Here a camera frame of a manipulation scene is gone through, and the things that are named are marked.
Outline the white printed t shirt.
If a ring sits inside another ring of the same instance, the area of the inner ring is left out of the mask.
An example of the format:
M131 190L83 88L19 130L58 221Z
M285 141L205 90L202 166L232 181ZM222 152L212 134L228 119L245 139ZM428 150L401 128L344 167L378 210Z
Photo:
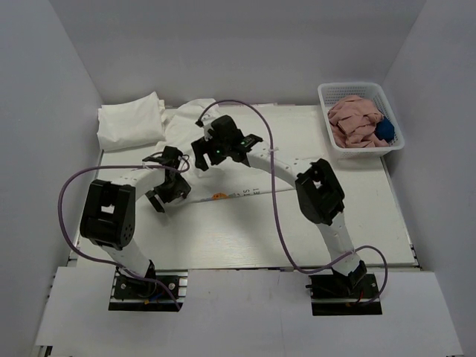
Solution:
M262 170L246 167L228 158L203 172L195 168L191 143L203 136L195 125L196 119L214 99L195 99L175 109L164 122L165 139L155 145L161 152L166 146L176 147L189 155L191 168L182 176L191 186L187 203L207 202L224 198L238 198L271 192L271 175Z

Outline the pink t shirt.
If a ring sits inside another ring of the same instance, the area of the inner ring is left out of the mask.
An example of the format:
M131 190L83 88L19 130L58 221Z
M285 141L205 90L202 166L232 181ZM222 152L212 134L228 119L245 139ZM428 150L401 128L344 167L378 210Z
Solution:
M386 140L376 135L377 125L384 115L372 100L357 95L340 99L327 113L334 140L340 148L388 147Z

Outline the blue t shirt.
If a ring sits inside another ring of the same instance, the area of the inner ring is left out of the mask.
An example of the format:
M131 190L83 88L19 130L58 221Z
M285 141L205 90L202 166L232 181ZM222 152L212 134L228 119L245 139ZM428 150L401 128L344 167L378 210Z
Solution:
M394 139L395 137L395 128L394 125L390 122L390 120L384 116L380 122L377 123L375 129L376 137L381 140L385 141L388 144Z

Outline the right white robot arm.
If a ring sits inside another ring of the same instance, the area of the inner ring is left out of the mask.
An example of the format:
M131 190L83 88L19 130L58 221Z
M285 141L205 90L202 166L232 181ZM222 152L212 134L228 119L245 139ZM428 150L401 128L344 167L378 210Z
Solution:
M276 150L257 135L243 135L232 117L223 115L208 124L197 121L204 136L191 146L196 168L206 171L227 158L262 170L297 193L300 212L320 231L333 264L336 289L351 297L361 290L367 268L356 253L344 220L344 191L330 163L298 158L279 159Z

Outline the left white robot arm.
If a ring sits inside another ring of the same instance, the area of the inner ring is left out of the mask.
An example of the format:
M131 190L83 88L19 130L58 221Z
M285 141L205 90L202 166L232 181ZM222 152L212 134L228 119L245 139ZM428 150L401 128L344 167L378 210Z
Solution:
M181 174L189 167L185 163L187 156L182 151L166 146L146 157L139 168L111 181L96 179L89 186L80 235L101 247L132 277L131 286L142 297L155 292L157 278L153 262L133 239L136 202L145 197L156 212L163 213L166 204L186 199L191 187Z

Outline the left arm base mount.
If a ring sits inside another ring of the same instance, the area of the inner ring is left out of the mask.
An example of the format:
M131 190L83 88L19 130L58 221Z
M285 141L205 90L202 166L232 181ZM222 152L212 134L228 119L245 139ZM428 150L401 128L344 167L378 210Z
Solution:
M179 306L183 305L187 292L188 273L185 271L165 271L159 274L160 280L173 294ZM135 280L115 272L109 298L109 311L117 312L177 312L179 309L164 291L156 284Z

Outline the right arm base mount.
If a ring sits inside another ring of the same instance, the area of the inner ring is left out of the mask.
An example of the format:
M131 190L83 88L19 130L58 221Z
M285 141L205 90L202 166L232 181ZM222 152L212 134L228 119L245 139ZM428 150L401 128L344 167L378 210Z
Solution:
M311 297L313 316L381 315L382 305L376 298L379 292L374 274L366 274L354 290L341 285L331 274L309 277L306 285Z

